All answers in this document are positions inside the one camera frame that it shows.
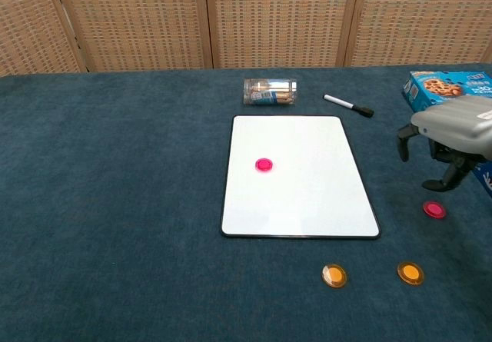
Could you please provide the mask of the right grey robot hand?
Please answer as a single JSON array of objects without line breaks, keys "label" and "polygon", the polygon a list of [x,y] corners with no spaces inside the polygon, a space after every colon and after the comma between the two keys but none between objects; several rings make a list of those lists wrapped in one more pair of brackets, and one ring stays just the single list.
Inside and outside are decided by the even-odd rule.
[{"label": "right grey robot hand", "polygon": [[442,178],[427,180],[422,187],[451,191],[479,163],[491,160],[491,99],[463,95],[414,113],[397,133],[402,161],[409,158],[408,140],[417,135],[428,139],[434,160],[448,164]]}]

